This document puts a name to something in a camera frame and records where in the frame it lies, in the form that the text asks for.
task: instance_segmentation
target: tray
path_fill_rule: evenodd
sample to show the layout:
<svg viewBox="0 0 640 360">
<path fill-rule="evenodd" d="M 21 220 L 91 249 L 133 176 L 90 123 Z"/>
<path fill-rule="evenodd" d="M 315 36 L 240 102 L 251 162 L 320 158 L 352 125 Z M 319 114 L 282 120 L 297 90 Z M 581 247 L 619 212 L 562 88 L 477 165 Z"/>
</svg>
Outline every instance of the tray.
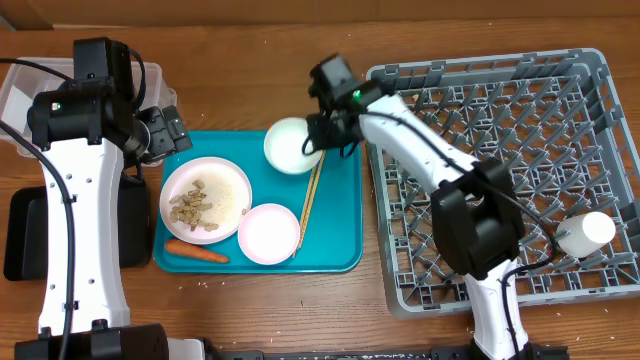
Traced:
<svg viewBox="0 0 640 360">
<path fill-rule="evenodd" d="M 253 190 L 253 204 L 276 203 L 289 208 L 298 220 L 302 214 L 311 172 L 292 176 L 275 170 L 264 156 L 266 131 L 191 131 L 191 150 L 165 160 L 162 183 L 185 162 L 217 156 L 238 165 Z M 295 259 L 264 266 L 251 262 L 238 245 L 237 233 L 208 250 L 230 258 L 215 264 L 168 254 L 164 244 L 171 233 L 158 216 L 154 243 L 155 261 L 171 273 L 286 274 L 345 272 L 362 257 L 362 169 L 360 150 L 341 159 L 337 151 L 327 153 L 302 249 Z"/>
<path fill-rule="evenodd" d="M 367 77 L 394 88 L 454 146 L 506 163 L 519 200 L 552 228 L 589 211 L 613 218 L 617 235 L 601 250 L 517 276 L 520 305 L 640 295 L 640 161 L 602 53 L 572 49 L 383 65 Z M 402 318 L 470 310 L 463 279 L 433 244 L 429 198 L 401 162 L 374 146 L 367 152 L 389 310 Z M 519 262 L 530 264 L 545 256 L 547 241 L 524 220 L 528 235 L 520 241 Z"/>
</svg>

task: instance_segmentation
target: blue tray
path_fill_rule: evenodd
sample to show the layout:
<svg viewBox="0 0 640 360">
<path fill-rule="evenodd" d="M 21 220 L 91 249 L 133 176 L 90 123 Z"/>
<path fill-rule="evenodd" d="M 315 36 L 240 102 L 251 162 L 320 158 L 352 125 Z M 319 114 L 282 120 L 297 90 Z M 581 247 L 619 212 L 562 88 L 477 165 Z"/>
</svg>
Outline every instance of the blue tray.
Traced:
<svg viewBox="0 0 640 360">
<path fill-rule="evenodd" d="M 190 131 L 191 150 L 165 160 L 162 184 L 180 165 L 203 156 L 217 156 L 234 162 L 247 174 L 253 191 L 253 207 L 276 203 L 290 209 L 300 220 L 311 172 L 285 175 L 275 170 L 264 156 L 266 131 Z M 205 246 L 229 257 L 228 264 L 216 264 L 167 253 L 164 244 L 172 235 L 158 215 L 154 257 L 158 266 L 171 273 L 286 274 L 345 272 L 362 257 L 362 173 L 360 148 L 348 159 L 338 151 L 325 158 L 302 249 L 295 259 L 273 266 L 249 260 L 238 245 L 238 236 Z"/>
</svg>

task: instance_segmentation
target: gray dish rack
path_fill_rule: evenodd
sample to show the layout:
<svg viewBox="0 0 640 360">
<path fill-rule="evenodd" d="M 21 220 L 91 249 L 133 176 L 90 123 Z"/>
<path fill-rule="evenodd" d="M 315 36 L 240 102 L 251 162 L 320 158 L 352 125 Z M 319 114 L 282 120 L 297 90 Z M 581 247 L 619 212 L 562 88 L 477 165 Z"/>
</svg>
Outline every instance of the gray dish rack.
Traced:
<svg viewBox="0 0 640 360">
<path fill-rule="evenodd" d="M 640 295 L 640 160 L 602 53 L 380 65 L 367 79 L 393 87 L 457 148 L 508 164 L 518 198 L 549 225 L 595 210 L 614 219 L 616 238 L 601 250 L 517 277 L 521 306 Z M 400 318 L 470 310 L 462 277 L 433 244 L 428 196 L 382 149 L 367 145 L 367 152 L 389 310 Z M 519 261 L 528 264 L 548 245 L 537 225 L 525 223 Z"/>
</svg>

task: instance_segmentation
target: pink plate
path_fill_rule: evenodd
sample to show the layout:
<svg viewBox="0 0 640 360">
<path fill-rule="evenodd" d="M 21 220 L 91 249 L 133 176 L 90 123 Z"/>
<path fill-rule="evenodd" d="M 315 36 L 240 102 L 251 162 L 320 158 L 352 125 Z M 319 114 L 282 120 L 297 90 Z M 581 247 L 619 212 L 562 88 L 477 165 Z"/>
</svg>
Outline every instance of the pink plate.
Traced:
<svg viewBox="0 0 640 360">
<path fill-rule="evenodd" d="M 169 213 L 175 206 L 169 200 L 185 194 L 195 187 L 192 182 L 200 179 L 207 194 L 203 203 L 212 203 L 213 208 L 202 212 L 204 221 L 219 225 L 217 230 L 207 232 L 202 226 L 190 231 L 190 226 L 180 221 L 169 221 Z M 238 230 L 243 213 L 251 209 L 251 184 L 247 175 L 236 164 L 217 157 L 191 160 L 177 168 L 167 179 L 160 193 L 160 216 L 165 226 L 177 238 L 198 245 L 222 241 Z"/>
<path fill-rule="evenodd" d="M 238 228 L 238 243 L 253 262 L 275 265 L 289 258 L 300 242 L 300 224 L 282 205 L 264 204 L 251 209 Z"/>
</svg>

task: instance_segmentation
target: bowl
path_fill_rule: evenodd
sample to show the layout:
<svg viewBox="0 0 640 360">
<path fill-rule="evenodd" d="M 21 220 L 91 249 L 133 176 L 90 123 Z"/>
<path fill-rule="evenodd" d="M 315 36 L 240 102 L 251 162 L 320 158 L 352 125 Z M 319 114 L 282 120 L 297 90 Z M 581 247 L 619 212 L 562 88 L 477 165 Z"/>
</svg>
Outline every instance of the bowl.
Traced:
<svg viewBox="0 0 640 360">
<path fill-rule="evenodd" d="M 307 121 L 301 118 L 285 118 L 269 128 L 264 138 L 264 155 L 276 170 L 289 175 L 298 175 L 311 170 L 322 157 L 322 151 L 311 155 L 302 153 L 302 144 L 309 136 Z M 309 153 L 313 144 L 305 148 Z"/>
<path fill-rule="evenodd" d="M 298 219 L 286 207 L 264 204 L 251 209 L 238 228 L 238 244 L 249 260 L 275 265 L 288 259 L 300 242 Z"/>
<path fill-rule="evenodd" d="M 195 180 L 202 180 L 205 186 L 201 192 L 207 194 L 203 203 L 212 203 L 213 208 L 202 211 L 204 221 L 218 224 L 218 229 L 206 231 L 198 226 L 190 231 L 190 226 L 169 220 L 176 195 L 194 190 Z M 182 164 L 167 179 L 160 193 L 160 217 L 169 231 L 177 238 L 197 245 L 222 241 L 238 230 L 244 214 L 251 209 L 252 192 L 247 175 L 236 164 L 218 157 L 202 157 Z"/>
</svg>

